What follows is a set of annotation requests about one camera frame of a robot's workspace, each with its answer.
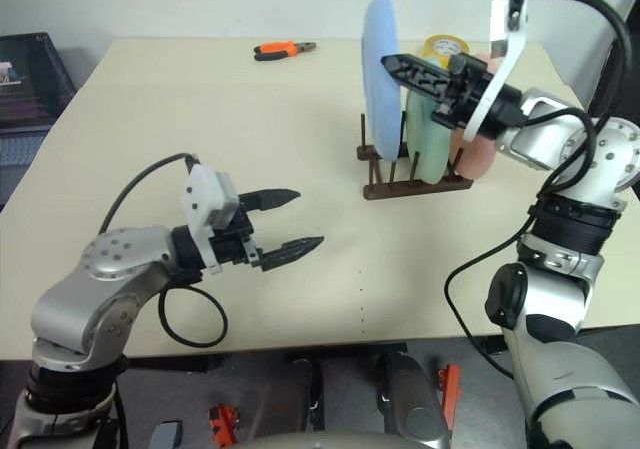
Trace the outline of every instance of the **laptop screen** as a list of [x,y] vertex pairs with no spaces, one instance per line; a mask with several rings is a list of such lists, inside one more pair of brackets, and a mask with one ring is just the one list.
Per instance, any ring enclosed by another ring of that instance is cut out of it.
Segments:
[[0,133],[52,125],[75,93],[48,34],[0,37]]

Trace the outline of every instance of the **yellow tape roll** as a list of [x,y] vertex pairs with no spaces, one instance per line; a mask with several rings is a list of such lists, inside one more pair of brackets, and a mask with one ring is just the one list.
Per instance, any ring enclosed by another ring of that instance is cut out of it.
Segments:
[[466,42],[455,36],[438,34],[424,41],[422,57],[431,59],[432,62],[437,62],[440,67],[446,69],[449,67],[451,56],[461,52],[469,52],[469,45]]

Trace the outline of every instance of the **beige table surface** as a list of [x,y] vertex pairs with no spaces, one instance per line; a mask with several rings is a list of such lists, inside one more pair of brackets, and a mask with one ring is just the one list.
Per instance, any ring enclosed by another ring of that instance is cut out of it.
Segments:
[[[498,157],[468,191],[367,202],[361,195],[367,168],[355,158],[364,107],[359,41],[319,41],[315,52],[274,63],[253,61],[258,42],[113,44],[0,214],[0,359],[30,357],[29,318],[38,297],[74,268],[131,177],[179,151],[229,172],[239,192],[303,193],[278,210],[252,214],[264,249],[326,237],[312,254],[278,270],[229,266],[205,277],[202,287],[224,305],[231,324],[217,350],[461,334],[442,295],[446,275],[522,224],[545,174]],[[510,82],[577,102],[538,44],[528,45]],[[114,225],[184,224],[185,177],[182,164],[157,172],[127,199]],[[588,325],[640,320],[638,221],[633,201],[605,246]],[[483,303],[495,270],[514,259],[512,248],[455,283],[454,298],[474,332],[497,332]],[[197,296],[175,294],[168,306],[185,336],[217,335],[215,312]],[[126,354],[189,352],[162,331],[151,301]]]

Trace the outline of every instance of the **pliers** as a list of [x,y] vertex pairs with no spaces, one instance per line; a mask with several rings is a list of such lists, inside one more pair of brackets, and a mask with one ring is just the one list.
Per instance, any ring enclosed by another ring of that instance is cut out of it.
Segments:
[[277,61],[285,57],[297,56],[300,52],[307,52],[316,48],[315,42],[269,42],[253,48],[256,61]]

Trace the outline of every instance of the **white wall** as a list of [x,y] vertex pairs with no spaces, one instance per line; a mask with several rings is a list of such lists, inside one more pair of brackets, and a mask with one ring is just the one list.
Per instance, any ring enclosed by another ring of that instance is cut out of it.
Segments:
[[[359,38],[368,1],[0,0],[0,29],[49,32],[81,84],[116,37]],[[402,39],[487,39],[489,0],[394,1]],[[607,1],[625,15],[633,3]],[[532,1],[529,38],[544,43],[565,82],[588,100],[608,47],[599,16],[569,2]]]

